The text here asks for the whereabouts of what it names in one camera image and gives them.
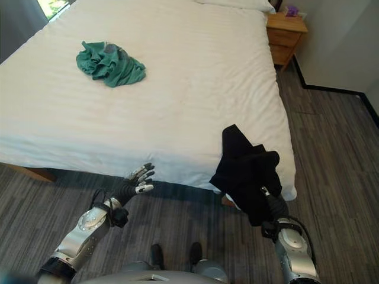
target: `bed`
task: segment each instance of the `bed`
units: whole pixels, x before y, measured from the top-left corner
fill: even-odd
[[[296,197],[287,114],[255,9],[192,0],[79,0],[0,65],[0,162],[156,179],[215,190],[221,132],[236,124],[280,154]],[[109,88],[76,66],[81,42],[110,41],[146,78]]]

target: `gray carpet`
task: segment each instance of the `gray carpet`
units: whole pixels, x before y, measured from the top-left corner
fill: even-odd
[[[298,198],[291,213],[308,226],[323,283],[377,283],[379,278],[379,131],[356,96],[303,90],[292,65],[278,76],[296,158]],[[0,165],[0,267],[35,273],[76,224],[98,187],[120,179],[55,171],[54,184]],[[247,217],[220,206],[212,192],[157,183],[128,205],[130,222],[103,239],[75,282],[148,260],[160,243],[166,267],[188,270],[200,241],[237,283],[282,283],[271,241]]]

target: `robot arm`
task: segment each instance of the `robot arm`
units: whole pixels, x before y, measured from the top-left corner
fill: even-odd
[[[262,224],[262,235],[275,243],[285,283],[289,284],[320,284],[316,272],[316,259],[310,238],[312,256],[308,254],[308,244],[301,236],[302,229],[309,236],[305,226],[296,218],[289,216],[288,207],[280,197],[272,196],[266,187],[261,191],[266,196],[274,222]]]
[[[123,206],[135,195],[151,191],[149,176],[154,166],[145,164],[134,171],[123,185],[114,191],[111,198],[95,204],[84,213],[75,228],[63,239],[50,259],[40,269],[38,283],[70,283],[85,262],[92,256],[99,241],[110,227],[123,227],[127,222],[127,211]]]

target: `green cloth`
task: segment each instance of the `green cloth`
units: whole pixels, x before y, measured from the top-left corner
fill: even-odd
[[[85,50],[77,55],[76,64],[93,80],[103,79],[107,86],[117,87],[139,82],[146,76],[145,66],[113,43],[83,41],[82,45]]]

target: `pillow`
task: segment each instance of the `pillow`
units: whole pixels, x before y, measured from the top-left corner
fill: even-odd
[[[268,2],[268,0],[195,0],[201,4],[212,4],[219,6],[255,9],[264,13],[275,13],[275,8]]]

